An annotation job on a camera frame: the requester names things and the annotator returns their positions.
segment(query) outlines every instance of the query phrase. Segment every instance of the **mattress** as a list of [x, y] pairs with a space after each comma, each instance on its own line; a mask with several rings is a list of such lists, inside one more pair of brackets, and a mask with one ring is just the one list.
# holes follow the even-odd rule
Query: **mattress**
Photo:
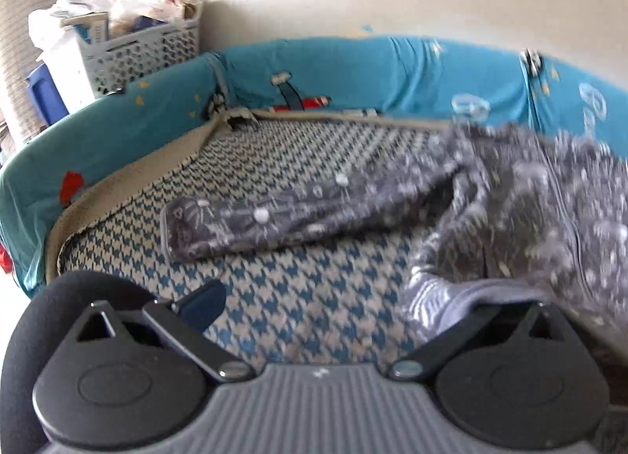
[[159, 214], [179, 195], [226, 200], [328, 179], [420, 150], [427, 136], [365, 122], [249, 121], [73, 234], [58, 272], [120, 275], [168, 299], [217, 277], [227, 305], [206, 337], [256, 368], [269, 361], [385, 366], [418, 346], [399, 293], [409, 247], [429, 227], [169, 264], [159, 248]]

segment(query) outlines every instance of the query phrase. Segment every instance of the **curtain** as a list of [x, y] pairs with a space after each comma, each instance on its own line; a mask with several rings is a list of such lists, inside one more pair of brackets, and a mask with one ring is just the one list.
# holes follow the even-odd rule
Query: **curtain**
[[40, 54], [28, 36], [28, 14], [55, 1], [0, 0], [0, 112], [17, 148], [46, 125], [26, 94], [25, 79]]

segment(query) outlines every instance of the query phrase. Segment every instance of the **blue fabric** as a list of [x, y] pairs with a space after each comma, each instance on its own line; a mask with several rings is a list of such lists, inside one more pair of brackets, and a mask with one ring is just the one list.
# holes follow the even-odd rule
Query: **blue fabric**
[[593, 136], [618, 156], [628, 157], [626, 91], [552, 57], [544, 57], [532, 89], [542, 133], [567, 130]]
[[218, 56], [232, 103], [249, 108], [285, 105], [271, 79], [288, 72], [301, 98], [329, 97], [332, 110], [376, 108], [394, 117], [531, 124], [528, 87], [512, 52], [378, 37], [280, 40], [228, 48]]
[[153, 73], [65, 117], [8, 162], [0, 172], [0, 237], [27, 294], [44, 281], [44, 240], [63, 212], [67, 172], [89, 187], [200, 126], [215, 88], [206, 57]]

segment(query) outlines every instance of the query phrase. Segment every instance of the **silver screw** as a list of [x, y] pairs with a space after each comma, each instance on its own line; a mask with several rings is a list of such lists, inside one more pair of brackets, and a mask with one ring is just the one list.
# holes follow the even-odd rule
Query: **silver screw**
[[218, 369], [218, 374], [223, 378], [238, 380], [250, 374], [250, 367], [246, 363], [236, 360], [223, 363], [221, 368]]
[[401, 360], [392, 366], [392, 375], [400, 380], [418, 378], [423, 373], [423, 365], [414, 360]]

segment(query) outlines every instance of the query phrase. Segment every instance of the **beige sheet border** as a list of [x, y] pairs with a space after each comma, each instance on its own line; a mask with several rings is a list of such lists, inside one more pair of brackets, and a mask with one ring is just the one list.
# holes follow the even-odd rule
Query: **beige sheet border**
[[[391, 119], [390, 117], [360, 117], [326, 111], [282, 112], [253, 110], [260, 119], [285, 121], [336, 121], [340, 123], [368, 123], [378, 126], [420, 128], [429, 131], [444, 130], [450, 121], [431, 119]], [[153, 182], [187, 164], [198, 156], [202, 147], [214, 136], [229, 130], [228, 114], [220, 114], [203, 126], [191, 130], [136, 162], [121, 168], [83, 193], [61, 217], [46, 237], [46, 283], [58, 276], [57, 259], [65, 242], [93, 222], [126, 204], [137, 193]]]

